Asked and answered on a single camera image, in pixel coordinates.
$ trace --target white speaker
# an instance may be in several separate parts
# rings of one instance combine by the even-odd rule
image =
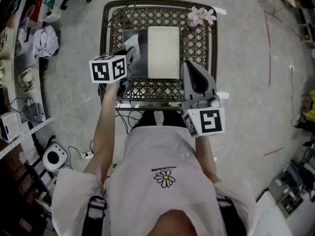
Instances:
[[[57,172],[68,159],[67,152],[58,144],[52,143],[43,155],[43,164],[46,170]]]

